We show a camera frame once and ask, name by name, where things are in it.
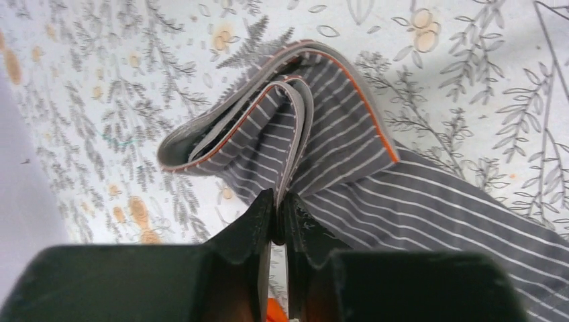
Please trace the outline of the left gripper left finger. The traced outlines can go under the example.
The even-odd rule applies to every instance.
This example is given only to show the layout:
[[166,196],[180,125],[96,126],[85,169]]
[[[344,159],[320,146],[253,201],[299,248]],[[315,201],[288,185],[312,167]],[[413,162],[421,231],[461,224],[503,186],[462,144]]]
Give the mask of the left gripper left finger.
[[202,321],[265,321],[274,192],[262,191],[233,223],[205,245]]

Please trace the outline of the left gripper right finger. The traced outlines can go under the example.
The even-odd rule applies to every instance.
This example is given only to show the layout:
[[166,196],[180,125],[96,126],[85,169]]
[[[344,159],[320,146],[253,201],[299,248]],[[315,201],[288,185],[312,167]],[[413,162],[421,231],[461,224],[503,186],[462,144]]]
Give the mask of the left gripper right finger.
[[299,321],[339,321],[329,262],[334,251],[351,247],[322,226],[296,194],[287,194],[281,203],[280,221],[287,251],[290,316]]

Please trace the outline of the grey striped underwear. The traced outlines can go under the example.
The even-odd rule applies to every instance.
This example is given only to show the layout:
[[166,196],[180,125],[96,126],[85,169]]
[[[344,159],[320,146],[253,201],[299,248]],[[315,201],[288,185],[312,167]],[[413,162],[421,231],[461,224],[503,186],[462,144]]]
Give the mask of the grey striped underwear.
[[394,141],[374,94],[312,40],[257,51],[216,106],[168,134],[169,172],[222,178],[245,203],[296,193],[355,248],[469,250],[510,275],[532,321],[568,320],[568,242]]

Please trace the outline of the orange underwear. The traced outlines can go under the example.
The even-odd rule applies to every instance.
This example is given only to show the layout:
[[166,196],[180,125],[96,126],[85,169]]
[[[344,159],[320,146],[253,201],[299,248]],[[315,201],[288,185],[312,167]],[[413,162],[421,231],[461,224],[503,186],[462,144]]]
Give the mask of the orange underwear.
[[289,322],[287,314],[274,298],[268,298],[267,300],[266,322]]

